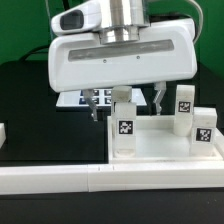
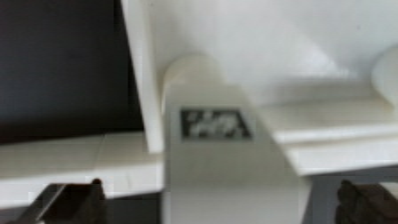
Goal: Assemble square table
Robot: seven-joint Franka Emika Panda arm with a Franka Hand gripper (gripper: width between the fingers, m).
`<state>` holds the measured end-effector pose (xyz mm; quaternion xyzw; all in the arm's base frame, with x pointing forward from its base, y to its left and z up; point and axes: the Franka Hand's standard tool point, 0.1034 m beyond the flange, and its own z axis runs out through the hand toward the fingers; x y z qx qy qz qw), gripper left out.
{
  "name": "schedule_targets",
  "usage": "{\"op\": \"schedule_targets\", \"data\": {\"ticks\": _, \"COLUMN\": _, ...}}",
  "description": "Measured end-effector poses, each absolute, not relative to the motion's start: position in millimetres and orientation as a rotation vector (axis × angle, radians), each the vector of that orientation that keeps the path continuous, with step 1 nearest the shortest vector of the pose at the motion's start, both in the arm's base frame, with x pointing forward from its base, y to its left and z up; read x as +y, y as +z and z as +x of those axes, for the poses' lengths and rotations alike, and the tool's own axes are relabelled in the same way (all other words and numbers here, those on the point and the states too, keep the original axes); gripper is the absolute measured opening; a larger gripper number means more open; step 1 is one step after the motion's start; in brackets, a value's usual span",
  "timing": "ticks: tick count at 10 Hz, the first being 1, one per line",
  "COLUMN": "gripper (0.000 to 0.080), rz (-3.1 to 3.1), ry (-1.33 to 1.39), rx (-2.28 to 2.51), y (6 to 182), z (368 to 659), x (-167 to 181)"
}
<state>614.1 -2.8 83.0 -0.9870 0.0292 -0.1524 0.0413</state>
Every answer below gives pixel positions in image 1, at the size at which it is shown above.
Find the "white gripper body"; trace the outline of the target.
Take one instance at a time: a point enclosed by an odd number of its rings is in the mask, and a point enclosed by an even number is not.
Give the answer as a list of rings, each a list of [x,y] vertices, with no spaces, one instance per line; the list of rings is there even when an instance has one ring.
[[[91,32],[58,37],[49,48],[50,86],[64,92],[191,78],[194,35],[194,22],[180,19],[142,28],[134,42],[103,45]]]

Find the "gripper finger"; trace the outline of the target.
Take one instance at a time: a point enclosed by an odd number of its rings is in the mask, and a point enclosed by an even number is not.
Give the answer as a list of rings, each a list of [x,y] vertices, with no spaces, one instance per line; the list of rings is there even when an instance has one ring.
[[[154,108],[155,108],[155,113],[157,115],[160,115],[161,114],[161,111],[162,111],[162,107],[161,107],[161,101],[166,93],[166,82],[163,81],[163,82],[156,82],[154,84],[154,90],[156,91],[156,95],[154,97],[154,100],[153,100],[153,105],[154,105]]]
[[[90,109],[92,110],[92,118],[94,121],[98,120],[98,115],[97,115],[97,105],[93,101],[93,90],[92,89],[84,89],[83,90],[83,96],[86,101],[86,103],[89,105]]]

